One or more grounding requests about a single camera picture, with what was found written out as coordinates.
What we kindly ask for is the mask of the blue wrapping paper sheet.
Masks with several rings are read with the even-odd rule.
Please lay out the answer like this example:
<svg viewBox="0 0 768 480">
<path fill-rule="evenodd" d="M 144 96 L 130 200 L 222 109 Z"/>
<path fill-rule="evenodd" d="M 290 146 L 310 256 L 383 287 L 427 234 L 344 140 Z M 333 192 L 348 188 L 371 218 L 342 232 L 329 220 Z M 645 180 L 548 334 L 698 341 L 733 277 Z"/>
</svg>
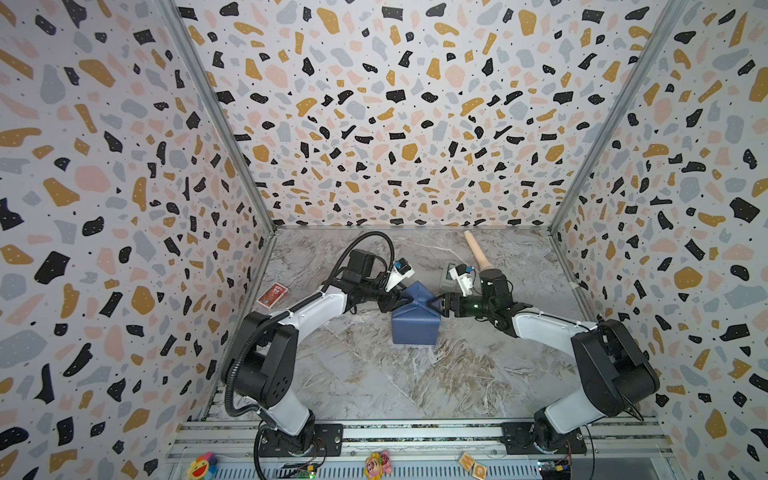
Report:
<svg viewBox="0 0 768 480">
<path fill-rule="evenodd" d="M 442 317 L 427 306 L 435 296 L 421 283 L 415 282 L 409 292 L 409 305 L 392 312 L 392 341 L 397 345 L 435 346 Z"/>
</svg>

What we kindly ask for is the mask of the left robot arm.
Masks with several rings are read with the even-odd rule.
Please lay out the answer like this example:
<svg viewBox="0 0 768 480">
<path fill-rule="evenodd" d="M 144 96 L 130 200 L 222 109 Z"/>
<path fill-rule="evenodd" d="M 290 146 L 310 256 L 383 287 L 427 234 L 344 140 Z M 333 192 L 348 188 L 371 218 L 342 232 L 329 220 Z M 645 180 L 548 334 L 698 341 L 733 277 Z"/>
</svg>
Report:
<svg viewBox="0 0 768 480">
<path fill-rule="evenodd" d="M 414 274 L 406 259 L 391 258 L 372 276 L 375 254 L 350 249 L 343 258 L 347 263 L 335 265 L 322 286 L 297 304 L 271 315 L 247 315 L 221 367 L 226 414 L 257 414 L 295 453 L 307 451 L 315 440 L 315 415 L 292 390 L 301 342 L 360 303 L 374 302 L 388 313 L 413 301 L 402 286 Z"/>
</svg>

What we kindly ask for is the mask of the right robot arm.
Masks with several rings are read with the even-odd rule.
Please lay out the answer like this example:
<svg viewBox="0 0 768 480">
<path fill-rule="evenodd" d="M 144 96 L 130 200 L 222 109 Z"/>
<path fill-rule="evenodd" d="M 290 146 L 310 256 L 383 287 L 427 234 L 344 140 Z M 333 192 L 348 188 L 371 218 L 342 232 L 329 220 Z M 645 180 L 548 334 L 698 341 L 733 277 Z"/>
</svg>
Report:
<svg viewBox="0 0 768 480">
<path fill-rule="evenodd" d="M 552 315 L 513 299 L 512 284 L 496 268 L 480 272 L 480 292 L 471 278 L 451 271 L 459 293 L 444 293 L 428 303 L 443 317 L 485 321 L 516 339 L 558 350 L 575 361 L 580 386 L 534 414 L 531 441 L 551 450 L 567 435 L 602 418 L 627 413 L 643 418 L 637 405 L 660 387 L 657 373 L 627 328 L 617 320 L 582 322 Z"/>
</svg>

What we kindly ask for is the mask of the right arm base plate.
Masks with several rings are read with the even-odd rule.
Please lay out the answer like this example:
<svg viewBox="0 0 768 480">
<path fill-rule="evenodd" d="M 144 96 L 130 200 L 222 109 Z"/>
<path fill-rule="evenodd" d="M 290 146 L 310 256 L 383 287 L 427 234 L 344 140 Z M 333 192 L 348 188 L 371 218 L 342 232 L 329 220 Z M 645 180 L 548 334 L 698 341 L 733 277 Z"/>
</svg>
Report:
<svg viewBox="0 0 768 480">
<path fill-rule="evenodd" d="M 543 422 L 514 421 L 501 424 L 500 442 L 508 455 L 586 454 L 587 446 L 579 429 L 560 434 Z"/>
</svg>

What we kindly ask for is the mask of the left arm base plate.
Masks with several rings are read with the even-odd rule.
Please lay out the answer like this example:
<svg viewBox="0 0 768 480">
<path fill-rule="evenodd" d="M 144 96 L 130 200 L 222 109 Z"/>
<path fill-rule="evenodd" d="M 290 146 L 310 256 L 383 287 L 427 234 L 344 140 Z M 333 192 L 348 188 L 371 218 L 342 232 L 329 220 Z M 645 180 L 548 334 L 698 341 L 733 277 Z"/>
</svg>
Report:
<svg viewBox="0 0 768 480">
<path fill-rule="evenodd" d="M 256 441 L 255 452 L 260 458 L 339 457 L 343 439 L 341 423 L 309 423 L 296 436 L 267 428 Z"/>
</svg>

